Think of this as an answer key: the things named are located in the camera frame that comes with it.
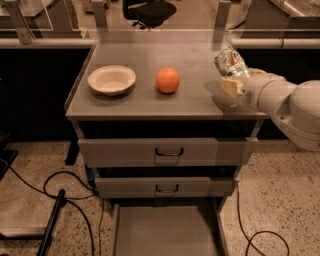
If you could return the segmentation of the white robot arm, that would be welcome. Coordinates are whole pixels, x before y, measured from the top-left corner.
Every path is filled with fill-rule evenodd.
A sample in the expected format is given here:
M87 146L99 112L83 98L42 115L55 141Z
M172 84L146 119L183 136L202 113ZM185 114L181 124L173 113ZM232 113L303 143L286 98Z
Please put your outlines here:
M320 81L296 85L263 70L251 73L248 78L222 76L222 89L246 107L267 114L298 147L320 151Z

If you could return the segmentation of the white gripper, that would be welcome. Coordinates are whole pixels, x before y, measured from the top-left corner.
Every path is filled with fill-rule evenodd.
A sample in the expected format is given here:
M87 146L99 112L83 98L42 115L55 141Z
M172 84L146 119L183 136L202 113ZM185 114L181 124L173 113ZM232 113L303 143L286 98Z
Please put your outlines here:
M248 70L252 77L245 82L223 76L220 79L221 88L233 98L242 94L241 99L247 107L273 116L296 89L296 84L258 68Z

